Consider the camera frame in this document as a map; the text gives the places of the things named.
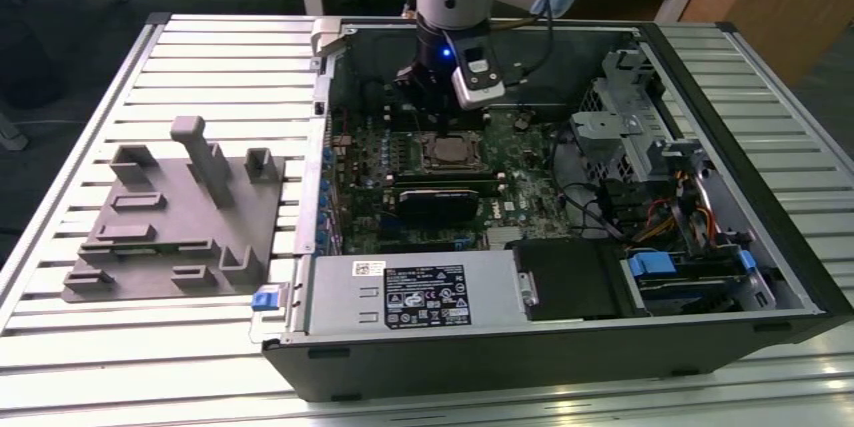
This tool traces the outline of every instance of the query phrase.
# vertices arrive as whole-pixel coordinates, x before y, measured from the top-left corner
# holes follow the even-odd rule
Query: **floor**
[[[331,14],[396,15],[403,0],[326,0]],[[23,20],[44,45],[64,83],[64,96],[47,107],[0,109],[30,137],[22,152],[0,151],[0,265],[35,212],[54,177],[150,12],[303,14],[302,0],[0,0],[0,22]],[[842,36],[795,93],[854,154],[854,30]]]

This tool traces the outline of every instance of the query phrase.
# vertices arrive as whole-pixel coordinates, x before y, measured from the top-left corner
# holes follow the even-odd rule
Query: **warning label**
[[[384,269],[390,329],[471,325],[462,265]]]

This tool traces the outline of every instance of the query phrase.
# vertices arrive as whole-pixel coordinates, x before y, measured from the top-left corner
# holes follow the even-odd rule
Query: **blue latch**
[[[675,274],[677,266],[667,252],[641,252],[629,259],[631,275]]]
[[[255,292],[255,295],[252,295],[252,310],[255,312],[279,310],[279,291]]]
[[[749,250],[739,251],[738,258],[742,259],[742,265],[745,266],[745,269],[754,270],[757,268],[757,259],[753,258],[753,254]]]

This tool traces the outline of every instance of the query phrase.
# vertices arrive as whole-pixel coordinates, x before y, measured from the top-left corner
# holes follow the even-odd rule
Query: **barcode sticker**
[[[352,263],[354,277],[382,276],[384,270],[384,260],[356,260]]]

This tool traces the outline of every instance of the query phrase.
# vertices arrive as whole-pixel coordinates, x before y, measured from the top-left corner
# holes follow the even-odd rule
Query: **aluminum extrusion table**
[[[308,404],[250,339],[248,296],[67,304],[63,279],[114,180],[106,161],[122,142],[186,156],[168,141],[176,115],[204,116],[206,136],[226,155],[263,145],[287,157],[271,280],[290,277],[315,88],[324,84],[310,45],[314,21],[174,15],[144,27],[0,273],[8,425],[854,423],[853,324],[765,349],[711,375]],[[662,29],[854,301],[852,160],[738,34],[714,25]],[[690,133],[687,121],[677,122]],[[282,328],[275,320],[268,327]]]

